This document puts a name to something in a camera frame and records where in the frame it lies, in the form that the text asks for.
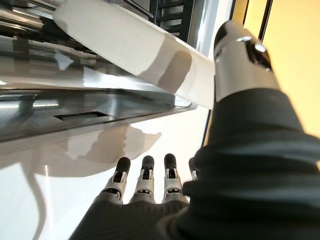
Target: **black fingertip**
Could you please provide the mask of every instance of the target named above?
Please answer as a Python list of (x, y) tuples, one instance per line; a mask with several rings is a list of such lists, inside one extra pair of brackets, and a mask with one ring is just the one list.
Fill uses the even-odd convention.
[(152, 156), (145, 156), (142, 160), (141, 169), (153, 170), (155, 166), (155, 160)]
[(168, 153), (164, 156), (164, 169), (176, 169), (177, 162), (175, 155)]
[(131, 164), (130, 159), (124, 156), (119, 159), (118, 163), (116, 164), (115, 170), (119, 173), (126, 172), (126, 174), (128, 174), (130, 169), (130, 164)]

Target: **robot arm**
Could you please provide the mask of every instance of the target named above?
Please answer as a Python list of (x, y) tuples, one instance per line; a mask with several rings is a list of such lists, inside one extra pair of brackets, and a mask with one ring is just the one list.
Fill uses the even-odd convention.
[(320, 239), (320, 140), (304, 133), (267, 50), (241, 25), (221, 26), (214, 56), (209, 144), (191, 159), (193, 181), (182, 188), (190, 205), (171, 155), (163, 203), (154, 204), (146, 159), (131, 203), (117, 192), (120, 204), (95, 201), (71, 239)]
[(172, 235), (319, 239), (319, 139), (304, 133), (267, 50), (241, 25), (221, 26), (214, 56), (209, 144), (194, 158), (199, 177), (183, 186), (190, 207)]

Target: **white surface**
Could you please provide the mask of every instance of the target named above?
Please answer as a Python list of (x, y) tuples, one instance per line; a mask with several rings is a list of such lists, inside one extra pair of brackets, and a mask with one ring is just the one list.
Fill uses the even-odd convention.
[(53, 19), (78, 42), (134, 76), (213, 107), (214, 63), (142, 17), (102, 0), (66, 0)]
[(151, 155), (160, 203), (165, 154), (176, 156), (181, 181), (191, 180), (188, 161), (200, 147), (207, 114), (198, 107), (129, 126), (97, 125), (2, 143), (0, 239), (30, 240), (36, 232), (41, 240), (67, 239), (121, 156), (131, 158), (124, 202), (134, 193), (143, 157)]

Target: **robotic finger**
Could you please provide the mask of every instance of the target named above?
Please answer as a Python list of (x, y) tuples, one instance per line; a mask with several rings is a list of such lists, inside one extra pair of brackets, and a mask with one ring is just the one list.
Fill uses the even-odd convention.
[(199, 173), (196, 170), (194, 161), (195, 161), (194, 157), (190, 158), (190, 160), (189, 160), (189, 169), (190, 169), (192, 180), (196, 181), (196, 180), (198, 180), (198, 174)]
[(145, 201), (155, 204), (154, 197), (154, 166), (155, 160), (152, 156), (145, 156), (142, 160), (142, 167), (135, 187), (134, 195), (130, 203)]
[(114, 174), (107, 182), (105, 188), (96, 197), (95, 202), (108, 201), (113, 204), (123, 204), (130, 164), (130, 159), (127, 157), (119, 159)]
[(187, 198), (182, 194), (182, 184), (177, 171), (176, 157), (168, 153), (164, 157), (164, 194), (162, 203), (181, 201), (187, 203)]

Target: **black fabric sleeve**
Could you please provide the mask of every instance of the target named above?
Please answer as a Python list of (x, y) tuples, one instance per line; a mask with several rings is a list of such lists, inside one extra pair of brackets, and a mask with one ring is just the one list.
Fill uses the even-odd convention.
[(174, 239), (319, 240), (320, 141), (303, 132), (274, 89), (234, 93), (213, 109), (190, 207), (171, 220)]

